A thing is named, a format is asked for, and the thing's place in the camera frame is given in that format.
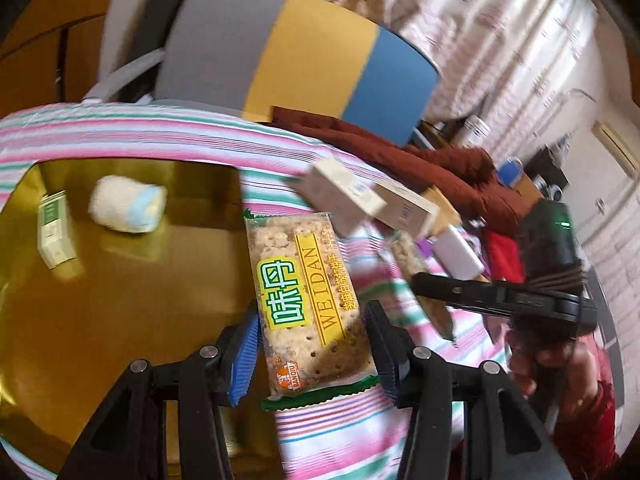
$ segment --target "white cardboard box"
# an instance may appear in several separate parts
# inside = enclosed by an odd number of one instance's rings
[[[38,250],[49,269],[76,257],[64,191],[46,196],[40,202]]]
[[[298,190],[316,210],[332,213],[334,229],[343,237],[385,206],[369,186],[332,158],[316,162]]]
[[[437,205],[395,180],[380,182],[373,189],[386,202],[376,215],[378,220],[406,231],[414,240],[429,236],[440,211]]]

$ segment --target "pink striped fabric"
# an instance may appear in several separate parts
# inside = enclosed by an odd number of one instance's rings
[[[0,121],[0,206],[28,167],[38,160],[130,156],[199,160],[241,169],[244,204],[254,214],[311,211],[292,187],[293,179],[322,158],[336,158],[367,181],[385,176],[356,156],[275,128],[188,108],[104,105],[49,105]],[[478,365],[504,351],[486,336],[476,314],[456,311],[458,348],[443,341],[401,279],[388,248],[386,228],[369,223],[340,240],[361,302],[379,299],[393,323],[414,341],[444,358]],[[466,233],[479,251],[478,240]],[[442,272],[429,260],[433,272]],[[454,430],[462,410],[454,406]],[[280,450],[289,479],[341,480],[393,476],[402,454],[408,410],[398,410],[379,387],[317,406],[276,413]],[[5,443],[31,478],[53,478]]]

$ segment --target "brand logo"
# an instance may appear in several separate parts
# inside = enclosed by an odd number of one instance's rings
[[[327,346],[331,341],[346,339],[316,235],[296,235],[296,247],[302,261],[302,273],[305,275],[322,346]]]
[[[298,390],[301,388],[302,380],[300,380],[298,371],[298,364],[292,361],[287,361],[278,368],[276,370],[276,378],[280,387],[288,388],[289,390]]]
[[[270,328],[288,328],[307,324],[307,299],[296,262],[276,257],[257,265],[260,302]]]

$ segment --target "purple object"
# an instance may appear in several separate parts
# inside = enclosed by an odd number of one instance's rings
[[[416,240],[415,244],[420,248],[420,252],[424,255],[425,258],[429,259],[433,256],[431,244],[426,240],[426,238],[420,238],[420,240]]]

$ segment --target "red sleeve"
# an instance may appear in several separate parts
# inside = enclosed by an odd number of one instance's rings
[[[598,397],[588,412],[577,420],[559,422],[554,432],[554,444],[574,479],[596,478],[618,459],[613,386],[599,384]]]

